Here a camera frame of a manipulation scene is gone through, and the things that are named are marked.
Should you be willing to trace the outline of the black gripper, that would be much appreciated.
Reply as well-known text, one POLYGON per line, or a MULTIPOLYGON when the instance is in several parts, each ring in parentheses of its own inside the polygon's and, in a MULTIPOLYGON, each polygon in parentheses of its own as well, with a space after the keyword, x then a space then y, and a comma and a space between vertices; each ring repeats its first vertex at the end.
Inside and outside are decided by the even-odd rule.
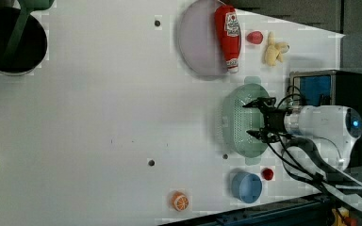
POLYGON ((276 108, 275 102, 274 97, 258 97, 243 106, 244 108, 262 109, 264 128, 247 130, 247 133, 263 143, 268 142, 270 134, 285 134, 287 131, 284 120, 288 112, 285 109, 276 108))

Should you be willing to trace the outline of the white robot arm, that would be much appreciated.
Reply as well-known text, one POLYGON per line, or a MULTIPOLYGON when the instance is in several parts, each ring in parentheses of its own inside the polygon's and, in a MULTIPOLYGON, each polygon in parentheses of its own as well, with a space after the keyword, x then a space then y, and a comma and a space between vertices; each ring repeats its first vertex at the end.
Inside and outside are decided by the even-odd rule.
POLYGON ((289 108, 274 106, 272 97, 259 97, 244 108, 257 108, 263 125, 247 133, 270 144, 289 140, 288 146, 313 150, 320 160, 327 160, 338 170, 350 164, 355 143, 362 138, 362 118, 353 108, 342 105, 299 105, 289 108))

